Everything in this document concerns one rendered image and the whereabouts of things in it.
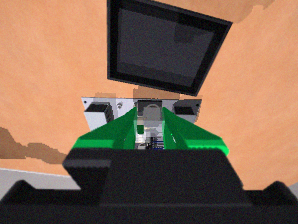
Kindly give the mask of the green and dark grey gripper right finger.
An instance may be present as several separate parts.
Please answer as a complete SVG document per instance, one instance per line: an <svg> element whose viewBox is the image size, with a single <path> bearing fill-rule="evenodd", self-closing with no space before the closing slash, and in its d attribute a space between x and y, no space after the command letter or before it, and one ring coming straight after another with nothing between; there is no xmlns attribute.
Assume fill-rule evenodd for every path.
<svg viewBox="0 0 298 224"><path fill-rule="evenodd" d="M228 155L229 149L221 137L175 115L165 107L163 111L164 149L219 149Z"/></svg>

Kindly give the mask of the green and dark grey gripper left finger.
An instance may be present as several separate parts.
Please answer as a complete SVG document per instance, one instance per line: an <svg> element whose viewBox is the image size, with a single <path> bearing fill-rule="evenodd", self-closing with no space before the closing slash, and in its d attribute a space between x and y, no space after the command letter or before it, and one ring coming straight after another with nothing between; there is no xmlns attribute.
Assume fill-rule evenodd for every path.
<svg viewBox="0 0 298 224"><path fill-rule="evenodd" d="M124 142L124 149L134 149L136 140L134 131L135 111L136 107L123 116L78 137L72 148L109 147L111 149L123 149Z"/></svg>

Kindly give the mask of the grey mounting plate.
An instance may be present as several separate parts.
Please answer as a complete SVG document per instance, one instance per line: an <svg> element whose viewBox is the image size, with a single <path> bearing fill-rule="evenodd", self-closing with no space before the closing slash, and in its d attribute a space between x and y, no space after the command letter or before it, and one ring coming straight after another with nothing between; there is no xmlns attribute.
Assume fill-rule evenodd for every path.
<svg viewBox="0 0 298 224"><path fill-rule="evenodd" d="M138 99L138 98L101 98L101 97L81 97L84 108L91 104L91 102L109 102L112 112L113 120L123 116L125 113L136 107L137 100L162 100L163 107L167 108L172 112L173 104L190 104L196 113L196 117L201 105L202 100L173 100L173 99ZM122 108L117 110L117 104L121 103ZM164 142L155 142L155 148L164 147Z"/></svg>

